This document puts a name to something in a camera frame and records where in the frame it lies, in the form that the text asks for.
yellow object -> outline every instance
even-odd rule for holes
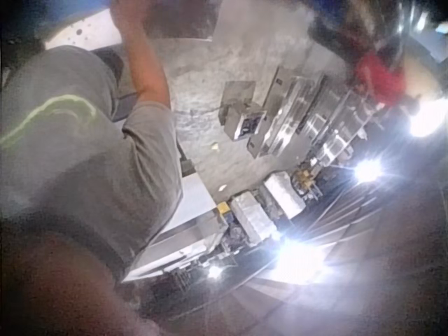
[[[218,210],[221,215],[226,214],[230,211],[230,207],[228,206],[227,202],[221,202],[218,204]]]

gray t-shirt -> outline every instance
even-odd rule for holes
[[[120,131],[115,96],[110,69],[78,48],[19,70],[2,92],[0,210],[101,250],[120,277],[174,213],[181,176],[173,113],[139,102]]]

sleeve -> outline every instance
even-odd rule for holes
[[[141,186],[156,195],[159,206],[172,215],[182,197],[173,112],[159,103],[139,102],[122,131],[134,143],[135,167]]]

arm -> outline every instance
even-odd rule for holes
[[[129,57],[139,102],[157,102],[170,108],[167,79],[144,30],[147,7],[147,0],[113,0],[111,14]]]
[[[2,238],[7,335],[154,335],[115,294],[108,269],[89,251],[58,234]]]

green stripe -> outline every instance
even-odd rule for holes
[[[23,136],[25,130],[32,125],[32,122],[38,117],[51,116],[52,114],[59,113],[69,114],[74,116],[78,121],[85,121],[88,123],[96,117],[97,110],[88,100],[73,94],[63,94],[62,96],[51,98],[43,105],[35,108],[15,129],[1,137],[0,146],[7,147],[13,145]]]

